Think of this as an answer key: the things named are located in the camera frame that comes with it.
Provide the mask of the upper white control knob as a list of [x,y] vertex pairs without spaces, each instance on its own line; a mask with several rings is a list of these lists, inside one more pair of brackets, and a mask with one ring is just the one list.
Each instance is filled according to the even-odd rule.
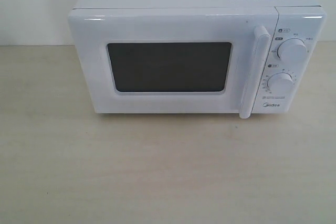
[[278,58],[286,63],[295,63],[305,60],[308,55],[307,47],[298,38],[288,39],[277,50]]

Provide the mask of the white microwave oven body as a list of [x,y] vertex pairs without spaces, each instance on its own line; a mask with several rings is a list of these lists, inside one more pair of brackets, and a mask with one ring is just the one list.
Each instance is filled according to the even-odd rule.
[[[274,36],[253,107],[256,114],[287,112],[322,31],[326,14],[315,0],[78,0],[73,9],[177,9],[177,8],[263,8],[273,7],[279,14]],[[279,46],[288,39],[298,38],[307,47],[305,60],[286,63],[278,58]],[[293,87],[287,93],[272,93],[267,80],[277,73],[288,73]]]

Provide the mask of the lower white timer knob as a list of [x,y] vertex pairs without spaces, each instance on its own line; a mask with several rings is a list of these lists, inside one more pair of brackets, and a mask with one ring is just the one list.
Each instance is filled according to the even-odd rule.
[[267,88],[272,93],[287,93],[293,87],[293,79],[288,73],[277,73],[267,80]]

